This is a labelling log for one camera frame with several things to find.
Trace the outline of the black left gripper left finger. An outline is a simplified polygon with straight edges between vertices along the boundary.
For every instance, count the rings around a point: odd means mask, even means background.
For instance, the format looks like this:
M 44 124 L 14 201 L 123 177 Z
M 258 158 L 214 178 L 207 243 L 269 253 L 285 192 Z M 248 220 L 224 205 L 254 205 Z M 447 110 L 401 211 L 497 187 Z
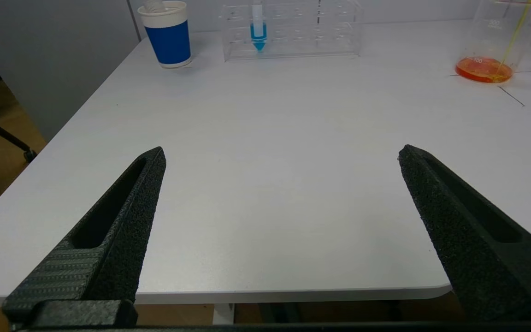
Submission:
M 10 323 L 134 301 L 166 170 L 161 147 L 139 155 L 6 297 Z

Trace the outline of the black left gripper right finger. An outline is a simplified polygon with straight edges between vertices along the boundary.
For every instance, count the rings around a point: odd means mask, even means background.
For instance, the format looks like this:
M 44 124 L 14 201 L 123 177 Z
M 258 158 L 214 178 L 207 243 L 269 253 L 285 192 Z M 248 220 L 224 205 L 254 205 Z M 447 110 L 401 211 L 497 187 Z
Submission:
M 427 151 L 405 145 L 398 161 L 466 315 L 531 320 L 531 234 Z

